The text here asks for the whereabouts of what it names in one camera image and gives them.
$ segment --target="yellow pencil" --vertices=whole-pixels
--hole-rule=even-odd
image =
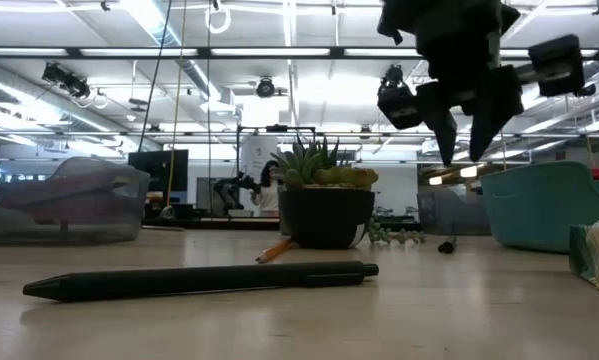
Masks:
[[[261,256],[257,258],[257,262],[259,264],[265,264],[277,256],[285,253],[288,249],[290,249],[290,245],[292,245],[292,239],[282,240],[277,244],[267,248],[261,253]]]

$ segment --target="clear plastic bin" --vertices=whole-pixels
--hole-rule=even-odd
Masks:
[[[149,180],[127,165],[77,157],[45,181],[0,183],[0,244],[134,240]]]

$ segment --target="potted plant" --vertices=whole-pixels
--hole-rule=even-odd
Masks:
[[[281,221],[301,247],[351,248],[368,229],[378,175],[343,160],[337,164],[338,149],[338,140],[329,151],[326,138],[305,148],[297,137],[293,151],[272,154],[280,166],[275,176],[287,189],[279,195]]]

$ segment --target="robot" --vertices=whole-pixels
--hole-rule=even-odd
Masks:
[[[217,181],[213,188],[219,194],[219,197],[221,197],[221,201],[223,201],[224,215],[228,215],[229,210],[243,210],[243,205],[239,202],[237,196],[239,189],[252,190],[255,194],[261,193],[261,185],[255,183],[252,177],[245,175],[241,171],[235,178]]]
[[[493,138],[524,111],[522,86],[537,82],[541,96],[588,93],[584,87],[579,39],[566,35],[528,49],[531,64],[500,64],[500,39],[520,14],[499,0],[385,0],[377,31],[403,40],[415,35],[417,52],[436,80],[416,88],[391,67],[378,91],[378,107],[397,129],[422,122],[437,137],[442,160],[450,165],[457,136],[450,113],[461,106],[473,117],[470,159],[477,161]]]

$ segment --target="teal plastic bin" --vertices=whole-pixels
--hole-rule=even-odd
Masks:
[[[567,253],[570,225],[599,221],[599,181],[582,163],[524,166],[481,178],[493,236],[504,246]]]

